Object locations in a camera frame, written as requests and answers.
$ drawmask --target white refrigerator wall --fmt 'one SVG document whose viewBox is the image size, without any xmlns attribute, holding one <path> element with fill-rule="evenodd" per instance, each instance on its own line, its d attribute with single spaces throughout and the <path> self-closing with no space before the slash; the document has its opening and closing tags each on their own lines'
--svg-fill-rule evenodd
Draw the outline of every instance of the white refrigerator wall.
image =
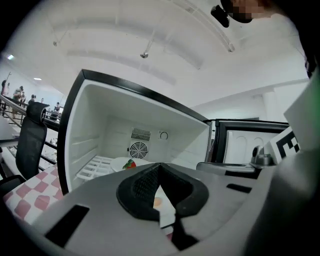
<svg viewBox="0 0 320 256">
<path fill-rule="evenodd" d="M 150 140 L 132 139 L 133 128 L 150 132 Z M 168 140 L 159 139 L 159 131 Z M 210 126 L 140 94 L 85 80 L 73 104 L 66 134 L 68 187 L 81 184 L 77 173 L 95 156 L 128 157 L 132 141 L 148 147 L 149 162 L 174 163 L 195 169 L 206 159 Z"/>
<path fill-rule="evenodd" d="M 147 130 L 151 133 L 149 141 L 131 138 L 133 128 Z M 160 127 L 147 126 L 124 118 L 109 116 L 103 132 L 104 139 L 100 151 L 102 157 L 118 158 L 127 157 L 131 141 L 141 141 L 148 146 L 148 154 L 144 160 L 150 162 L 167 162 L 169 141 L 158 139 Z M 170 140 L 170 131 L 165 130 Z"/>
<path fill-rule="evenodd" d="M 70 181 L 76 177 L 77 172 L 83 168 L 100 150 L 102 144 L 102 129 L 106 125 L 106 119 L 101 118 L 101 112 L 98 111 L 92 97 L 86 93 L 88 88 L 81 93 L 78 102 L 75 102 L 73 118 L 70 116 L 69 126 L 69 151 L 66 167 L 69 172 Z M 72 187 L 77 187 L 76 179 Z"/>
<path fill-rule="evenodd" d="M 169 161 L 173 164 L 195 169 L 197 164 L 204 162 L 208 151 L 210 127 L 176 131 L 172 134 Z"/>
<path fill-rule="evenodd" d="M 228 130 L 223 162 L 227 164 L 248 164 L 256 146 L 264 146 L 277 133 L 247 130 Z"/>
</svg>

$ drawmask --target fan grille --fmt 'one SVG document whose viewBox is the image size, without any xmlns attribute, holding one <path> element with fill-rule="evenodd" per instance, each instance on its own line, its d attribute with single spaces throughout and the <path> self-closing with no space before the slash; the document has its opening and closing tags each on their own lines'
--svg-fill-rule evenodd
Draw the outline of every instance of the fan grille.
<svg viewBox="0 0 320 256">
<path fill-rule="evenodd" d="M 142 159 L 147 155 L 148 148 L 146 144 L 142 142 L 135 142 L 131 145 L 129 153 L 133 158 Z"/>
</svg>

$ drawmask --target checkered tablecloth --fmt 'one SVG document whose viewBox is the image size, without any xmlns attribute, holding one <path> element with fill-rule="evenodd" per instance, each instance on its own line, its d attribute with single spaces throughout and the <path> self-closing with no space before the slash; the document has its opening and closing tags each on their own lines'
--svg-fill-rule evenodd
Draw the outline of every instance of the checkered tablecloth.
<svg viewBox="0 0 320 256">
<path fill-rule="evenodd" d="M 12 213 L 32 224 L 54 202 L 62 199 L 57 165 L 17 186 L 3 197 Z"/>
</svg>

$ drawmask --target chair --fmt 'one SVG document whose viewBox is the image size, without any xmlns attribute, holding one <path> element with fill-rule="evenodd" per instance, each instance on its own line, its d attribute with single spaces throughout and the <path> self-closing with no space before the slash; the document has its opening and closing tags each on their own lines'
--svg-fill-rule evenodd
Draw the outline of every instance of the chair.
<svg viewBox="0 0 320 256">
<path fill-rule="evenodd" d="M 16 166 L 23 177 L 15 175 L 3 179 L 0 195 L 5 195 L 39 173 L 39 161 L 47 136 L 47 126 L 43 123 L 47 106 L 35 102 L 26 108 L 15 155 Z"/>
</svg>

